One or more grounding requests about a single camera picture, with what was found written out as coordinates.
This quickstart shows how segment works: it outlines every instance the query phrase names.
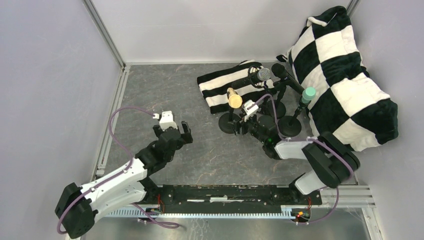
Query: cable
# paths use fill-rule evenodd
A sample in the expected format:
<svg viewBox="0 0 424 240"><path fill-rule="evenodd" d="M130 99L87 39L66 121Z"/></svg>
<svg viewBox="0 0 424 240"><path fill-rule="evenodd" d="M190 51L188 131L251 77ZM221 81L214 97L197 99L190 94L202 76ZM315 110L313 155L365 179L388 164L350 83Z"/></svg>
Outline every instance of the cable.
<svg viewBox="0 0 424 240"><path fill-rule="evenodd" d="M137 205L136 203L131 203L134 207L138 208L151 222L146 222L147 224L157 224L163 228L166 229L177 229L180 227L180 225L176 222L169 222L169 221L156 221L153 217L151 217L141 206Z"/></svg>
<svg viewBox="0 0 424 240"><path fill-rule="evenodd" d="M131 153L131 151L128 149L128 148L126 148L121 142L119 142L119 140L117 139L117 137L114 135L114 133L112 132L112 121L113 121L113 119L114 119L114 117L115 117L115 115L117 114L117 113L119 113L120 111L122 111L122 110L124 110L124 109L136 109L136 110L139 110L139 111L141 111L141 112L144 112L144 113L146 113L146 114L149 114L150 116L152 116L152 117L154 117L155 115L153 114L153 113L151 113L151 112L149 112L149 111L147 111L147 110L145 110L145 109L143 109L143 108L141 108L141 107L138 107L138 106L124 106L124 107L121 107L121 108L119 108L119 109L117 109L116 111L114 111L113 113L112 113L112 115L110 116L110 118L109 118L109 121L107 122L107 129L109 130L109 134L110 134L110 136L112 137L112 139L115 141L115 143L116 144L118 144L118 146L120 146L127 154L128 154L128 156L130 157L130 160L129 160L129 163L128 163L128 165L124 168L124 170L122 170L122 171L119 171L119 172L117 172L117 173L115 173L114 175L112 175L112 176L110 176L110 177L108 177L108 178L106 178L105 180L103 180L103 181L101 181L101 182L99 182L99 183L97 183L96 185L94 185L93 187L91 187L90 189L88 189L87 191L85 191L85 192L83 192L83 193L81 193L81 195L79 195L77 198L75 198L70 204L69 204L69 206L67 206L67 208L63 211L63 213L62 213L62 215L60 216L60 218L59 218L59 221L57 222L57 226L56 226L56 230L57 230L57 233L58 234L66 234L67 232L66 231L62 231L61 230L61 225L62 225L62 222L63 222L63 220L64 220L64 218L65 218L65 216L68 214L68 212L71 210L71 208L79 201L79 200L81 200L83 197L85 197L87 194L89 194L89 193L92 193L92 192L94 192L98 187L100 187L100 186L102 186L103 184L105 184L105 183L107 183L107 182L109 182L109 181L111 181L112 179L115 179L116 177L118 177L119 175L121 175L121 174L123 174L123 173L125 173L128 169L130 169L130 167L133 165L133 162L134 162L134 155Z"/></svg>
<svg viewBox="0 0 424 240"><path fill-rule="evenodd" d="M312 207L312 201L311 201L311 197L309 196L308 198L307 198L307 208L306 208L306 210L308 211L308 210L310 210L311 209L311 207Z"/></svg>
<svg viewBox="0 0 424 240"><path fill-rule="evenodd" d="M337 204L339 203L339 197L340 197L340 193L339 193L339 188L336 187L335 191L337 193L337 196L335 197L335 203L334 206L332 207L332 209L323 217L317 219L317 220L313 220L313 221L308 221L308 222L296 222L296 225L300 224L300 225L309 225L309 224L314 224L314 223L318 223L321 222L322 220L327 219L331 214L333 214L334 210L336 210Z"/></svg>
<svg viewBox="0 0 424 240"><path fill-rule="evenodd" d="M266 97L270 97L271 99L273 99L273 96L271 94L267 93L267 94L261 96L257 101L255 101L252 106L250 106L250 107L247 108L247 110L251 109L255 105L258 105L258 103L260 101L262 101ZM277 128L277 131L278 131L278 136L280 137L280 139L282 141L289 142L290 141L290 138L284 138L283 137L283 134L281 134L281 132L280 132L280 129L278 127L276 106L274 105L274 101L273 100L271 100L271 103L272 103L272 110L274 111L274 123L275 123L276 128ZM315 139L315 138L312 138L312 137L309 137L308 136L306 138L306 141L308 141L308 140L310 140L310 141L312 141L314 143L317 143L321 147L325 148L328 152L330 152L331 154L333 154L333 156L335 156L347 168L347 170L349 170L349 178L348 179L350 179L350 178L352 178L354 176L354 170L351 168L351 166L339 154L337 154L333 149L331 149L325 143L320 142L318 139Z"/></svg>
<svg viewBox="0 0 424 240"><path fill-rule="evenodd" d="M349 178L351 179L354 176L354 170L351 168L349 163L347 163L343 157L341 157L339 154L337 154L333 149L331 149L329 146L327 146L325 143L320 142L318 139L308 137L306 141L311 140L312 142L320 145L321 147L325 148L327 151L329 151L331 154L333 154L334 157L336 157L346 168L349 170Z"/></svg>
<svg viewBox="0 0 424 240"><path fill-rule="evenodd" d="M281 134L280 129L278 128L278 120L277 120L277 111L276 111L276 106L275 106L275 104L274 104L274 101L272 100L272 99L273 99L273 96L272 96L271 94L267 93L267 94L265 94L265 95L261 96L261 97L260 97L257 101L255 101L255 102L254 102L254 104L253 104L252 106L248 107L248 108L247 108L247 110L249 110L249 109L253 108L253 106L255 106L255 105L258 105L258 103L259 103L260 101L262 101L262 99L264 99L264 98L266 98L266 97L270 97L270 98L271 98L272 110L274 111L274 123L275 123L275 125L277 126L278 136L279 136L279 138L280 138L282 141L288 142L290 139L286 139L286 138L284 138L284 137L283 137L283 134Z"/></svg>
<svg viewBox="0 0 424 240"><path fill-rule="evenodd" d="M267 93L267 94L261 96L252 106L248 107L247 110L249 110L250 108L252 108L254 105L258 105L258 103L261 100L263 100L264 98L266 98L266 97L270 97L271 98L272 110L274 111L274 122L275 122L275 125L276 125L276 128L277 128L277 131L278 131L278 136L280 137L280 139L282 141L289 142L290 141L290 138L287 138L287 139L284 138L283 135L280 132L280 129L278 128L276 106L274 105L274 101L272 100L273 99L273 96L271 94ZM333 154L333 156L335 156L347 168L347 170L349 171L349 178L348 179L353 178L353 176L354 176L354 170L351 168L351 166L339 154L337 154L333 149L331 149L325 143L320 142L318 139L315 139L315 138L312 138L312 137L309 137L308 136L306 138L306 141L308 141L308 140L310 140L310 141L312 141L312 142L320 145L321 147L323 147L324 149L326 149L329 153ZM340 198L339 188L336 187L335 190L337 192L337 195L336 195L336 198L335 198L334 206L332 207L332 209L325 216L323 216L323 217L321 217L321 218L319 218L317 220L313 220L313 221L296 222L296 224L309 225L309 224L313 224L313 223L318 223L318 222L320 222L320 221L322 221L324 219L327 219L331 214L333 214L334 210L337 207L337 204L339 203L339 198Z"/></svg>
<svg viewBox="0 0 424 240"><path fill-rule="evenodd" d="M300 215L300 216L299 216L299 218L303 218L303 219L305 219L306 221L309 221L309 218L306 218L306 217L304 217L304 216L302 216L302 215Z"/></svg>

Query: gray marble surface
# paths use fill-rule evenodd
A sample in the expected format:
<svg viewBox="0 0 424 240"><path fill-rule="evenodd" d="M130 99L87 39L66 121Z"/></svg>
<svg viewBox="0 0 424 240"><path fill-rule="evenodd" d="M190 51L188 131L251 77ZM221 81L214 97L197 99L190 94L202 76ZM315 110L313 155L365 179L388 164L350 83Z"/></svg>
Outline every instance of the gray marble surface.
<svg viewBox="0 0 424 240"><path fill-rule="evenodd" d="M271 68L273 63L265 63ZM138 106L154 113L173 111L177 123L187 121L194 142L175 153L172 162L151 176L156 184L289 184L310 171L306 160L268 158L261 143L251 135L223 133L218 127L222 115L211 114L197 85L197 77L235 66L235 63L163 64L131 66L122 106ZM287 88L282 102L291 115L298 96ZM303 112L299 137L311 136L309 118ZM133 153L156 138L157 124L149 115L135 110L119 114L115 135ZM110 173L129 160L114 142L105 172Z"/></svg>

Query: checkered pillow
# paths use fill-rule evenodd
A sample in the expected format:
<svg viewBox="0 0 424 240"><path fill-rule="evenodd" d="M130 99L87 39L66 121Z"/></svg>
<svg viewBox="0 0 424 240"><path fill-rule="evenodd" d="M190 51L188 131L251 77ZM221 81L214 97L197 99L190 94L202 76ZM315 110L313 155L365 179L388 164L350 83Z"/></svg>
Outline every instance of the checkered pillow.
<svg viewBox="0 0 424 240"><path fill-rule="evenodd" d="M369 78L344 7L309 17L287 55L277 59L288 60L304 88L316 89L308 106L314 135L329 131L355 151L397 138L398 105Z"/></svg>

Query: striped towel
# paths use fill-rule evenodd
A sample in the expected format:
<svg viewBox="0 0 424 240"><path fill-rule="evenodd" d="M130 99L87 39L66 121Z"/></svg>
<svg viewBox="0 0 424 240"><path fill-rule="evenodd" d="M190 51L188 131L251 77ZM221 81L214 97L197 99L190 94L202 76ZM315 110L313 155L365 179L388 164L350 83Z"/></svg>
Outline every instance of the striped towel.
<svg viewBox="0 0 424 240"><path fill-rule="evenodd" d="M246 60L232 68L215 71L197 78L200 92L210 107L211 114L228 111L227 89L231 87L234 81L247 78L249 67L253 65L260 66L260 68L264 67L262 63L255 60ZM266 81L266 85L275 94L272 91L274 85L271 79ZM250 84L235 90L241 96L243 102L247 100L256 101L265 94L264 88L255 88Z"/></svg>

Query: black microphone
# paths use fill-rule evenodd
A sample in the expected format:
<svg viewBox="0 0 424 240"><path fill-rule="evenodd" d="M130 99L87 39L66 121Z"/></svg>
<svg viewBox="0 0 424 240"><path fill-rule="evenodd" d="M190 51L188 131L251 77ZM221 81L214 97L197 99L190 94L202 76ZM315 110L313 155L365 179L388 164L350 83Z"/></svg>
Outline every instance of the black microphone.
<svg viewBox="0 0 424 240"><path fill-rule="evenodd" d="M282 81L287 81L287 85L289 85L298 94L302 94L305 90L304 87L301 86L298 81L296 81L296 79L287 73L287 70L283 65L276 63L272 65L271 70L274 76L280 78Z"/></svg>
<svg viewBox="0 0 424 240"><path fill-rule="evenodd" d="M264 67L264 68L261 68L259 71L254 72L251 77L248 76L248 77L232 82L231 87L233 89L241 89L247 85L255 85L258 83L268 81L270 78L271 78L271 71L268 68Z"/></svg>

